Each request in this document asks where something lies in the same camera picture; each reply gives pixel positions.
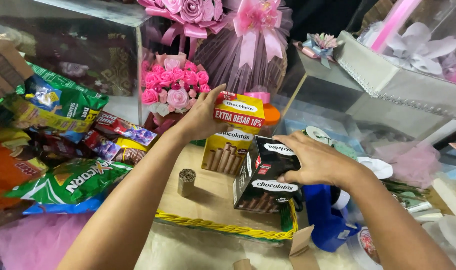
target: hand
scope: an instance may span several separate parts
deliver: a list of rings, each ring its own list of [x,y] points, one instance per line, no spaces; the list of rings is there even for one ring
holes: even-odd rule
[[[216,122],[213,119],[215,101],[226,87],[226,84],[222,84],[208,94],[201,93],[195,105],[173,128],[181,132],[188,142],[206,139],[215,133],[232,131],[233,127],[230,124]]]
[[[273,139],[288,146],[298,156],[301,169],[288,171],[278,182],[297,182],[303,185],[325,184],[349,189],[349,185],[360,178],[375,177],[361,163],[339,153],[333,147],[294,132],[289,136],[279,135]]]

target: yellow twisted basket rim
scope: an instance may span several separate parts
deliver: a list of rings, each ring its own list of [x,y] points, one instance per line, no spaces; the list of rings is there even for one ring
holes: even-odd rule
[[[293,222],[293,229],[287,232],[275,232],[275,231],[264,231],[264,230],[254,230],[249,227],[238,227],[235,225],[225,225],[225,224],[218,224],[214,223],[213,221],[203,220],[200,218],[191,219],[191,218],[183,218],[174,214],[167,214],[161,210],[157,210],[157,214],[155,218],[159,218],[161,220],[175,223],[180,226],[192,226],[192,227],[202,227],[210,230],[215,230],[219,232],[229,233],[229,234],[238,234],[242,236],[250,236],[254,238],[265,238],[265,239],[272,239],[272,240],[285,240],[285,239],[293,239],[293,234],[298,231],[298,222],[297,216],[295,211],[295,205],[293,200],[289,202],[291,219]]]

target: yellow chocolatos box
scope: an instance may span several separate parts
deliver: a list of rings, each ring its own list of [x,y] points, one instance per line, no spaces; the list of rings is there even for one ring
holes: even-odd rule
[[[234,175],[264,124],[263,102],[223,91],[215,103],[213,118],[230,123],[235,130],[207,138],[201,168]]]

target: chocolatos box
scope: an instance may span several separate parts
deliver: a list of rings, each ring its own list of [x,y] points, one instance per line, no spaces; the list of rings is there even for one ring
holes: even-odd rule
[[[276,213],[299,186],[279,183],[287,171],[301,168],[295,153],[279,141],[255,136],[248,155],[233,182],[234,208],[259,213]]]
[[[215,103],[213,118],[230,123],[234,130],[207,138],[201,168],[234,175],[264,124],[263,102],[223,91]]]

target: white fur rug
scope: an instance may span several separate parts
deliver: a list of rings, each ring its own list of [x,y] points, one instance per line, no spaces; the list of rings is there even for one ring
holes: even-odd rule
[[[311,247],[321,270],[360,269],[346,245],[336,253],[321,251],[313,244]],[[214,232],[153,223],[135,270],[231,270],[234,262],[246,258],[256,270],[291,270],[288,254],[289,247],[285,246],[272,247]]]

